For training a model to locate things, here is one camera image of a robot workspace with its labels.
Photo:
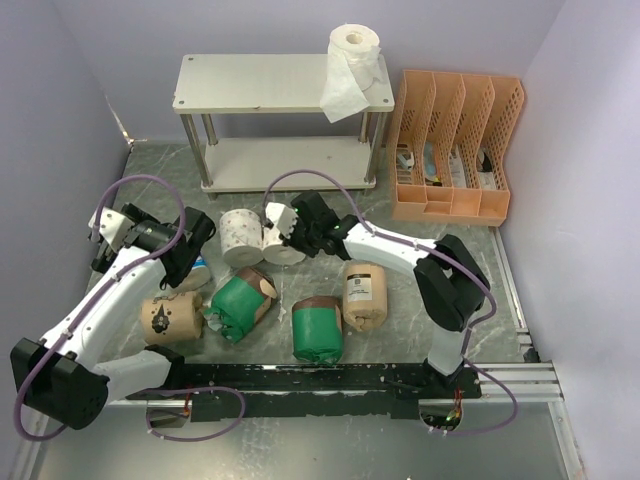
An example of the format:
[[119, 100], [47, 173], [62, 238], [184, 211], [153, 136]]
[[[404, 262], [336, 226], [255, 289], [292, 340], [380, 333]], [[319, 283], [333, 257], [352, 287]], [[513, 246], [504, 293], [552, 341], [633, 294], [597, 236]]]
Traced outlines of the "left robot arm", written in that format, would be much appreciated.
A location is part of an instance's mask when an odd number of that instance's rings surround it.
[[215, 235], [214, 221], [188, 207], [174, 222], [161, 223], [127, 203], [119, 211], [104, 208], [89, 225], [102, 246], [92, 264], [102, 277], [39, 340], [23, 338], [12, 349], [16, 422], [28, 406], [80, 430], [115, 400], [148, 389], [173, 399], [187, 385], [183, 356], [158, 343], [123, 359], [99, 358], [144, 297], [184, 281], [204, 244]]

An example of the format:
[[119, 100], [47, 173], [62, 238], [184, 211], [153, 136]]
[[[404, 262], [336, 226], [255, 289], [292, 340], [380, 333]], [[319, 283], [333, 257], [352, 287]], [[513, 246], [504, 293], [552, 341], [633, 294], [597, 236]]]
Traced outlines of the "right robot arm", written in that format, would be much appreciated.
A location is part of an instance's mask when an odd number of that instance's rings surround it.
[[356, 206], [352, 210], [338, 216], [316, 191], [305, 191], [288, 205], [265, 205], [266, 218], [280, 230], [285, 244], [306, 256], [324, 252], [344, 261], [369, 262], [416, 281], [434, 322], [425, 388], [435, 397], [448, 396], [459, 384], [471, 317], [485, 301], [491, 313], [497, 309], [488, 279], [458, 237], [447, 234], [433, 240], [402, 235], [365, 220]]

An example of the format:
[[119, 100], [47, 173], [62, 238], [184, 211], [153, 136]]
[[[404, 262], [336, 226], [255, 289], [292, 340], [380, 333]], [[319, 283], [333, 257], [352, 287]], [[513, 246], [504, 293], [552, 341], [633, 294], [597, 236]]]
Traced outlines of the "rose-print roll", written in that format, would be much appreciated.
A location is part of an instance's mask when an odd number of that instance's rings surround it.
[[302, 262], [306, 256], [284, 244], [281, 232], [276, 227], [263, 227], [262, 254], [264, 260], [281, 266], [291, 266]]
[[259, 216], [248, 209], [225, 212], [220, 219], [222, 258], [234, 268], [254, 266], [263, 259], [262, 225]]

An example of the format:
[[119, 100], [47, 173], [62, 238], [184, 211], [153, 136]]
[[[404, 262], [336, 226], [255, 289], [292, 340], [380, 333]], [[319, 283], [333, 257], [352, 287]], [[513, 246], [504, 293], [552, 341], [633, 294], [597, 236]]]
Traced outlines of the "plain white paper towel roll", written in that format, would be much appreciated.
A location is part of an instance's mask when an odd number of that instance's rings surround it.
[[326, 79], [320, 108], [330, 123], [361, 113], [370, 106], [364, 92], [383, 76], [380, 39], [361, 24], [336, 27], [329, 36]]

